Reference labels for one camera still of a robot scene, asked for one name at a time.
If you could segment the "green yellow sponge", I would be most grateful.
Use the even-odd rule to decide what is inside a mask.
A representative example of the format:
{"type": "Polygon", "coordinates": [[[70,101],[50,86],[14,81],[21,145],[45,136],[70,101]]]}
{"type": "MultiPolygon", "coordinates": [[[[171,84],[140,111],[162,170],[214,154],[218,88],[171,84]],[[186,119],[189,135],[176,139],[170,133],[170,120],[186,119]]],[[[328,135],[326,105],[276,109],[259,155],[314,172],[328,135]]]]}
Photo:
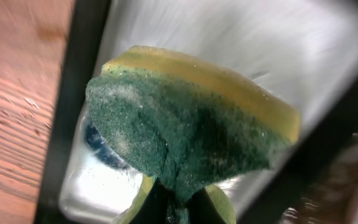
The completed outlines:
{"type": "Polygon", "coordinates": [[[106,144],[180,202],[272,167],[299,133],[298,113],[252,81],[157,47],[136,45],[105,63],[86,105],[106,144]]]}

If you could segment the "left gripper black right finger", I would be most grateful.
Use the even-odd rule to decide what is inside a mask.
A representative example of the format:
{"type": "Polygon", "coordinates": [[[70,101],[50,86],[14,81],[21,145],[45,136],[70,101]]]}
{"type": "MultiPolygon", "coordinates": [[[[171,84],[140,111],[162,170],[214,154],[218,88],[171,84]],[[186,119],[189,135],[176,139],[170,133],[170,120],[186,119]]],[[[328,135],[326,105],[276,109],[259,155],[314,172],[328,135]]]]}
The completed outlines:
{"type": "Polygon", "coordinates": [[[207,186],[187,201],[191,224],[236,224],[236,214],[226,194],[217,186],[207,186]]]}

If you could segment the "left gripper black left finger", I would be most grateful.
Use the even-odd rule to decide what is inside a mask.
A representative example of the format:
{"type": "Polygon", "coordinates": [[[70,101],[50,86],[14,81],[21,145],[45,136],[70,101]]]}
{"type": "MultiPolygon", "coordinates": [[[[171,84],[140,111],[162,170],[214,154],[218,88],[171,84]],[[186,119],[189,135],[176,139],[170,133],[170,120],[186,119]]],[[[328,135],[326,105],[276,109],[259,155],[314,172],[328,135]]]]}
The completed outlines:
{"type": "Polygon", "coordinates": [[[112,223],[164,224],[168,221],[168,208],[173,203],[173,193],[159,179],[142,176],[142,183],[130,207],[112,223]]]}

